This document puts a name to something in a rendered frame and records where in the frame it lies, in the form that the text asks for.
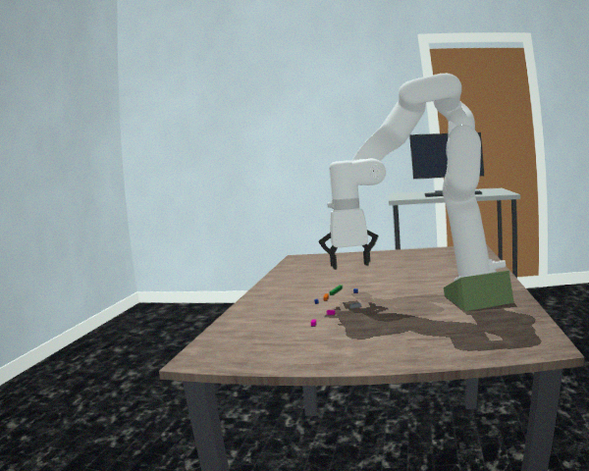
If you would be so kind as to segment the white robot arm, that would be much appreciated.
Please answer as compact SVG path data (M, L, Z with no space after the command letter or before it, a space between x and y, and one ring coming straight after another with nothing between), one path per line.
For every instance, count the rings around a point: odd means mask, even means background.
M448 133L448 166L443 182L443 196L450 219L458 271L454 281L461 276L494 273L497 272L496 268L506 267L505 260L495 262L488 256L475 197L480 177L481 140L475 130L474 116L459 101L460 95L461 83L451 74L437 74L404 83L399 90L399 101L390 115L360 147L353 159L330 165L333 200L327 203L328 208L333 210L359 208L358 186L375 185L385 178L386 168L380 161L406 142L424 114L426 102L433 101L435 108L447 118L449 133L452 132L450 135Z

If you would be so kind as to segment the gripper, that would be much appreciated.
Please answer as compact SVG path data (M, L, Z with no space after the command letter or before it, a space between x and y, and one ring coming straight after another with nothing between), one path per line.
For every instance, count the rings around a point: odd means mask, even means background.
M368 242L368 236L372 236ZM331 240L331 248L325 242ZM369 266L370 251L375 245L378 235L366 228L366 221L363 209L333 210L330 217L330 232L318 242L322 248L330 254L331 267L337 270L337 257L335 255L338 247L351 247L363 245L364 265ZM334 248L333 248L334 247Z

